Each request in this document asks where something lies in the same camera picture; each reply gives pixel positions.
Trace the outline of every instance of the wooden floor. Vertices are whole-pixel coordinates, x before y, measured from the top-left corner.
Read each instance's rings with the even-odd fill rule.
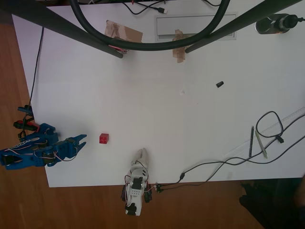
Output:
[[[0,25],[0,148],[17,144],[12,124],[28,103],[14,27]],[[153,192],[140,217],[126,216],[121,186],[49,188],[43,167],[0,167],[1,229],[261,229],[239,204],[238,181]]]

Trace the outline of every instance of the black cable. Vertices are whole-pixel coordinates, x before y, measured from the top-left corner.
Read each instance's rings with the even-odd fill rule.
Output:
[[[164,3],[165,3],[165,1],[162,0],[162,1],[155,2],[155,3],[151,4],[151,5],[145,5],[145,4],[142,4],[142,3],[140,3],[140,2],[134,1],[134,3],[136,3],[136,4],[138,4],[138,5],[144,6],[144,7],[146,7],[146,8],[151,8],[151,9],[154,9],[154,10],[158,10],[158,8],[157,8],[157,7],[152,7],[152,6],[153,6],[154,4],[159,3],[159,2],[164,2]]]
[[[150,4],[150,5],[148,5],[148,6],[146,6],[146,5],[144,5],[144,4],[141,4],[141,3],[138,3],[138,2],[135,1],[135,3],[138,3],[139,5],[145,6],[145,8],[144,8],[143,10],[141,10],[140,12],[138,12],[138,13],[133,12],[125,2],[122,2],[122,1],[114,1],[114,2],[122,3],[124,6],[127,7],[127,9],[128,9],[133,15],[138,15],[138,14],[144,12],[145,10],[147,10],[148,8],[152,8],[152,9],[154,9],[154,10],[158,10],[158,8],[152,7],[152,6],[155,5],[155,4],[157,4],[157,3],[164,2],[164,1],[163,1],[163,0],[162,0],[162,1],[157,1],[157,2],[154,2],[154,3]]]
[[[222,20],[228,5],[230,3],[230,0],[222,0],[220,3],[220,6],[213,17],[210,24],[204,28],[201,32],[198,34],[195,34],[194,36],[184,38],[182,40],[173,41],[173,42],[161,42],[161,43],[137,43],[137,42],[128,42],[119,40],[116,38],[108,37],[99,31],[97,31],[94,27],[90,25],[90,23],[87,21],[85,16],[83,15],[81,8],[77,2],[77,0],[70,0],[70,4],[72,7],[72,10],[75,14],[75,17],[81,24],[81,26],[91,35],[96,37],[97,39],[101,40],[102,42],[112,45],[115,47],[123,48],[123,49],[130,49],[130,50],[139,50],[139,51],[160,51],[160,50],[169,50],[169,49],[176,49],[184,46],[188,46],[191,44],[194,44],[200,40],[202,40],[205,36],[209,35],[212,31],[216,29],[220,21]]]
[[[258,131],[258,128],[257,128],[257,127],[258,127],[259,122],[262,120],[262,118],[264,118],[266,115],[268,115],[268,114],[270,114],[270,113],[274,113],[274,114],[275,114],[277,120],[278,120],[279,123],[280,123],[281,132],[280,132],[279,134],[276,134],[276,135],[265,136],[265,135],[261,134],[261,133]],[[256,131],[258,132],[259,135],[261,135],[261,136],[263,136],[263,137],[265,137],[265,138],[281,136],[281,135],[283,134],[283,132],[284,132],[283,124],[282,124],[282,122],[281,122],[281,120],[280,120],[280,117],[279,117],[279,116],[277,115],[277,113],[274,112],[274,111],[269,111],[269,112],[267,112],[266,114],[264,114],[262,117],[260,117],[260,119],[259,119],[259,120],[257,121],[257,123],[256,123],[255,129],[256,129]]]
[[[44,27],[43,27],[42,30],[41,30],[39,48],[38,48],[38,53],[37,53],[37,58],[36,58],[36,64],[35,64],[33,85],[32,85],[32,90],[31,90],[31,92],[30,92],[31,95],[30,95],[30,100],[29,100],[29,105],[28,105],[28,111],[30,110],[30,104],[31,104],[32,97],[33,97],[33,91],[34,91],[34,85],[35,85],[35,79],[36,79],[36,71],[37,71],[38,60],[39,60],[39,56],[40,56],[40,52],[41,52],[41,45],[42,45],[43,33],[44,33]],[[26,122],[26,117],[27,117],[27,113],[25,113],[25,116],[24,116],[23,121],[22,121],[22,133],[25,133],[25,132],[24,132],[24,126],[25,126],[25,122]]]
[[[205,1],[206,3],[208,3],[208,4],[211,5],[211,6],[215,6],[215,7],[220,6],[220,4],[214,5],[214,4],[210,3],[208,0],[202,0],[202,1]]]
[[[295,120],[293,120],[293,121],[284,129],[284,128],[283,128],[282,121],[280,120],[280,118],[279,118],[279,116],[277,115],[277,113],[274,112],[274,111],[270,111],[270,112],[264,114],[264,115],[257,121],[256,126],[257,126],[258,123],[262,120],[263,117],[265,117],[267,114],[270,114],[270,113],[274,113],[274,114],[277,116],[278,120],[279,120],[279,124],[280,124],[281,129],[282,129],[280,135],[282,135],[282,134],[283,134],[283,133],[284,133],[293,123],[295,123],[297,120],[299,120],[300,118],[302,118],[302,117],[305,116],[305,114],[303,114],[303,115],[297,117]],[[220,170],[220,168],[221,168],[224,164],[228,164],[228,165],[232,165],[232,166],[238,166],[238,165],[241,165],[241,164],[243,164],[243,163],[245,163],[245,162],[247,162],[247,161],[248,161],[248,162],[251,162],[251,163],[254,163],[254,164],[261,164],[261,165],[270,164],[270,163],[272,163],[272,162],[278,160],[280,157],[282,157],[289,149],[291,149],[292,147],[294,147],[296,144],[298,144],[298,143],[299,143],[300,141],[302,141],[304,138],[305,138],[305,136],[301,137],[299,140],[297,140],[297,141],[294,142],[292,145],[290,145],[290,146],[289,146],[283,153],[281,153],[278,157],[276,157],[275,159],[273,159],[273,160],[271,160],[271,161],[268,161],[268,162],[255,162],[255,161],[251,161],[251,160],[250,160],[250,159],[252,159],[252,158],[254,158],[254,157],[256,157],[256,156],[262,154],[262,151],[261,151],[261,152],[259,152],[258,154],[254,155],[254,156],[252,156],[252,157],[249,157],[249,158],[247,158],[247,159],[241,158],[241,157],[231,157],[231,158],[229,158],[229,159],[227,159],[227,160],[225,160],[225,161],[214,161],[214,162],[201,163],[201,164],[196,165],[196,166],[194,166],[194,167],[192,167],[192,168],[186,170],[185,172],[181,173],[180,179],[179,179],[177,182],[175,182],[175,183],[170,183],[170,184],[166,184],[166,185],[160,185],[160,184],[158,184],[158,186],[159,186],[159,192],[164,191],[164,190],[169,190],[169,189],[176,189],[176,188],[183,187],[183,186],[200,186],[200,185],[203,185],[203,184],[205,184],[206,182],[208,182],[208,181],[209,181],[209,180],[210,180],[210,179]],[[277,140],[277,139],[275,138],[275,139],[273,139],[272,141],[270,141],[270,142],[266,145],[265,149],[267,149],[267,148],[268,148],[273,142],[275,142],[276,140]],[[238,162],[238,163],[235,163],[235,164],[229,163],[229,162],[228,162],[229,160],[233,160],[233,159],[240,159],[240,160],[242,160],[242,161],[241,161],[241,162]],[[180,185],[180,186],[176,186],[176,187],[171,187],[171,188],[166,188],[166,189],[160,189],[160,187],[169,186],[169,185],[174,185],[174,184],[179,183],[179,182],[183,179],[183,177],[185,176],[186,173],[192,171],[193,169],[195,169],[195,168],[197,168],[197,167],[199,167],[199,166],[209,165],[209,164],[216,164],[216,163],[222,163],[222,164],[215,170],[214,173],[212,173],[212,175],[211,175],[207,180],[205,180],[204,182],[201,182],[200,184],[185,184],[185,185]]]

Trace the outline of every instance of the blue robotic hand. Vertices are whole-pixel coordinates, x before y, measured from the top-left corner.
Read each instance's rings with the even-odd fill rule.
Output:
[[[0,150],[0,163],[6,169],[20,169],[29,166],[50,167],[60,161],[70,161],[86,144],[80,144],[86,136],[69,137],[59,142],[55,128],[43,123],[37,132],[22,138],[20,144]]]

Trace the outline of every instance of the white ruler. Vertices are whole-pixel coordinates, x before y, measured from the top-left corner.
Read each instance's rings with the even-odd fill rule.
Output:
[[[281,122],[283,124],[283,128],[285,128],[286,126],[288,126],[293,120],[295,120],[296,118],[300,117],[301,115],[305,114],[305,107],[302,107],[301,109],[297,110],[296,112],[290,114],[289,116],[287,116],[286,118],[282,119]],[[261,131],[260,133],[262,133],[265,136],[272,136],[272,135],[276,135],[278,133],[281,132],[281,126],[280,123],[277,122],[274,125],[268,127],[267,129],[265,129],[264,131]],[[272,138],[263,138],[261,137],[261,140],[263,142],[263,145],[265,146],[268,142],[270,142],[272,140]],[[253,137],[253,146],[257,145],[258,141],[256,136],[254,135]],[[229,158],[229,157],[234,157],[234,156],[238,156],[240,154],[244,154],[245,157],[248,157],[249,155],[249,149],[250,149],[250,139],[246,140],[244,143],[242,143],[241,145],[235,147],[234,149],[230,150],[228,153],[223,155],[223,158]]]

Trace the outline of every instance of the white table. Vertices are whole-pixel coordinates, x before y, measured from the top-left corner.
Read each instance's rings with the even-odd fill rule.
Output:
[[[231,0],[228,11],[240,15],[259,2]],[[168,14],[216,11],[200,0],[170,1],[165,8]],[[284,12],[302,17],[304,8],[305,1]],[[80,26],[70,6],[50,9]],[[122,4],[82,6],[82,11],[101,32],[111,20],[142,31],[143,42],[154,42],[155,10],[138,17]],[[18,17],[14,24],[30,90],[41,27]],[[236,41],[214,42],[178,64],[172,51],[131,51],[119,59],[45,30],[32,100],[35,120],[56,127],[60,139],[88,135],[75,160],[46,167],[50,187],[121,185],[141,147],[149,151],[151,183],[175,182],[199,162],[234,156],[228,152],[249,139],[265,112],[284,118],[305,106],[304,37],[301,23],[282,35],[259,35],[251,25]],[[285,132],[285,142],[268,149],[269,158],[303,136],[304,127],[300,120]],[[101,133],[110,134],[108,144],[99,144]],[[225,165],[212,180],[300,177],[304,147],[305,141],[269,165]],[[254,145],[253,154],[258,151]],[[204,181],[217,167],[200,167],[183,181]]]

